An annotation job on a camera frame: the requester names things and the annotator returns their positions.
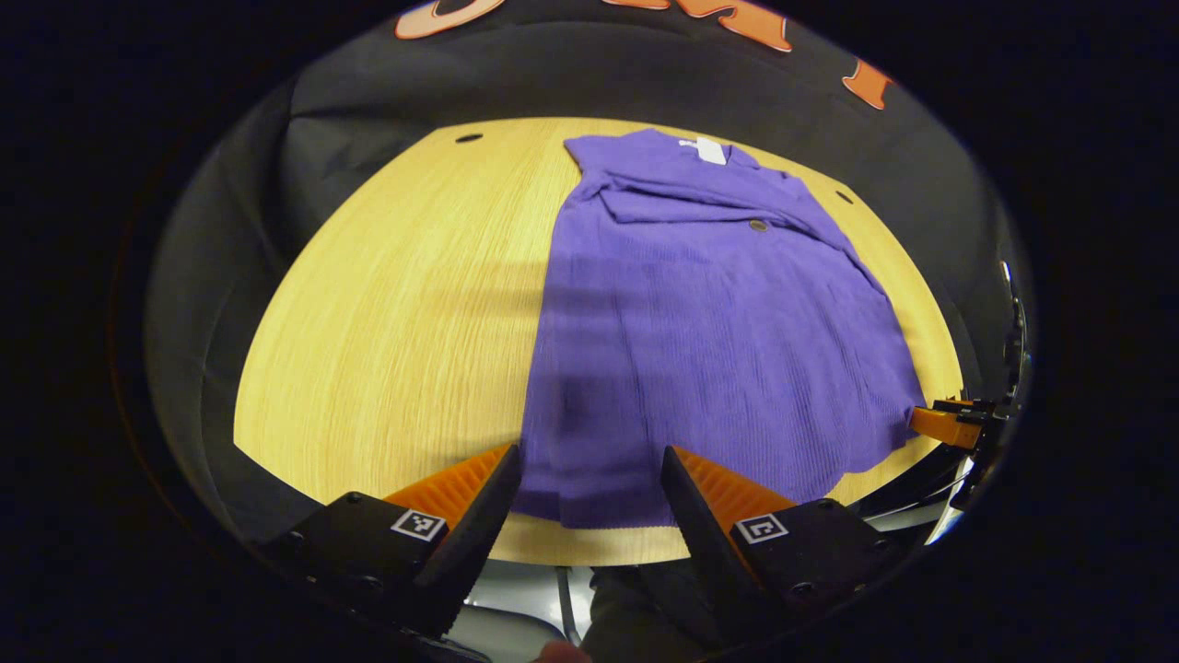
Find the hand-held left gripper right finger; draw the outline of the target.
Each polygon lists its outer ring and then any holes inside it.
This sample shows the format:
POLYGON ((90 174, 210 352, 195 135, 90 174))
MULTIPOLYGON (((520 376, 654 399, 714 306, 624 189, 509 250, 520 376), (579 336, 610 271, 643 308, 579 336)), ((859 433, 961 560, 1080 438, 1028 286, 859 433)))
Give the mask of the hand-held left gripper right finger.
POLYGON ((733 645, 821 621, 900 562, 897 541, 838 501, 791 501, 679 446, 661 454, 660 485, 733 645))

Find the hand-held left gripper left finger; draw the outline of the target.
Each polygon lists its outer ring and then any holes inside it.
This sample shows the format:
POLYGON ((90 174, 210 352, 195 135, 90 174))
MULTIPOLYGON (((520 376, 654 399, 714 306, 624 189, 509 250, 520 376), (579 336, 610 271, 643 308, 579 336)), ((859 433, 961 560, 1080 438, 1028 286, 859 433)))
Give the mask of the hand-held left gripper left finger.
POLYGON ((340 495, 263 553, 320 599, 439 639, 485 570, 521 477, 519 445, 507 442, 391 495, 340 495))

